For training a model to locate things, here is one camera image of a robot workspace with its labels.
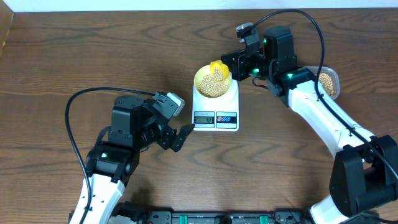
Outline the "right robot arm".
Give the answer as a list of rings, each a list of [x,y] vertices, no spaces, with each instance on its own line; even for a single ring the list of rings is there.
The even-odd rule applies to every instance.
[[[324,92],[315,74],[297,63],[290,29],[263,35],[251,24],[238,27],[245,48],[221,56],[233,79],[267,81],[267,88],[299,114],[334,158],[329,195],[310,209],[314,223],[371,222],[371,209],[397,200],[397,143],[356,124]]]

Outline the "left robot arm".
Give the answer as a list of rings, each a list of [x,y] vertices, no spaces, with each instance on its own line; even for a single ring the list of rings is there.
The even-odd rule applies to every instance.
[[[162,149],[181,150],[194,124],[176,130],[168,122],[184,107],[174,93],[157,92],[115,99],[111,125],[98,135],[86,158],[86,177],[71,223],[107,223],[129,178],[139,164],[141,151],[156,143]]]

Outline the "yellow measuring scoop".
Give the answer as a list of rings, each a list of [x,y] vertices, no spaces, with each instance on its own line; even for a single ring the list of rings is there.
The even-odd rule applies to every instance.
[[[216,60],[210,63],[210,72],[216,81],[224,81],[228,78],[229,68],[221,60]]]

